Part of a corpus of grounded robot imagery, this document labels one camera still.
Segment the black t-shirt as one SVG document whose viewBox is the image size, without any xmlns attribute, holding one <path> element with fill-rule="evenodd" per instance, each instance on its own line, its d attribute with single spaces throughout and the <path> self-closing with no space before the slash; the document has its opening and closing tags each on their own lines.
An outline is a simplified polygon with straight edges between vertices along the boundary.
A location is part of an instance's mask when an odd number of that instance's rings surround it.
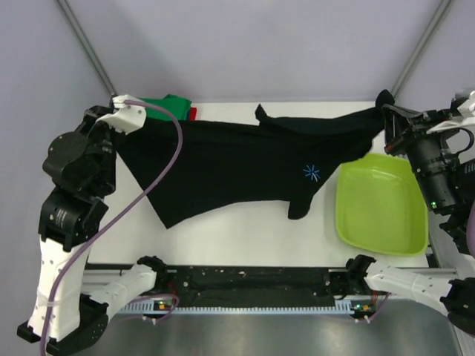
<svg viewBox="0 0 475 356">
<path fill-rule="evenodd" d="M 371 108 L 332 119 L 258 106 L 255 125 L 147 119 L 117 139 L 117 152 L 166 228 L 239 202 L 284 201 L 298 220 L 339 165 L 370 151 L 393 102 L 383 90 Z"/>
</svg>

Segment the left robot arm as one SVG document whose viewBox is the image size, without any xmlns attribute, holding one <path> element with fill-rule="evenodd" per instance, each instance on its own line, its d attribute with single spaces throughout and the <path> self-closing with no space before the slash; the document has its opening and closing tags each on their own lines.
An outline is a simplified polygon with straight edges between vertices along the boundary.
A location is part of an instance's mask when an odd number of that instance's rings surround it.
<svg viewBox="0 0 475 356">
<path fill-rule="evenodd" d="M 39 218 L 41 270 L 30 318 L 20 338 L 39 343 L 43 355 L 73 355 L 94 345 L 111 318 L 142 294 L 168 287 L 166 266 L 142 257 L 118 280 L 85 294 L 82 278 L 93 241 L 104 232 L 104 198 L 116 189 L 116 135 L 140 129 L 142 102 L 128 99 L 111 108 L 96 106 L 82 123 L 48 148 L 44 172 L 55 187 Z"/>
</svg>

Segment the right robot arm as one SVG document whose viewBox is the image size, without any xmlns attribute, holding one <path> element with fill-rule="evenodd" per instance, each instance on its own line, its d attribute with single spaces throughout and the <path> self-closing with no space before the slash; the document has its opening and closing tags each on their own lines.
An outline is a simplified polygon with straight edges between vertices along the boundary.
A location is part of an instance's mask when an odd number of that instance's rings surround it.
<svg viewBox="0 0 475 356">
<path fill-rule="evenodd" d="M 385 152 L 408 158 L 430 211 L 448 216 L 441 229 L 455 239 L 465 238 L 474 253 L 474 161 L 460 162 L 447 140 L 464 131 L 468 147 L 474 145 L 474 105 L 440 111 L 413 111 L 384 105 Z M 474 334 L 474 278 L 432 279 L 427 275 L 391 267 L 358 255 L 346 264 L 350 291 L 372 291 L 405 297 L 432 308 L 461 331 Z"/>
</svg>

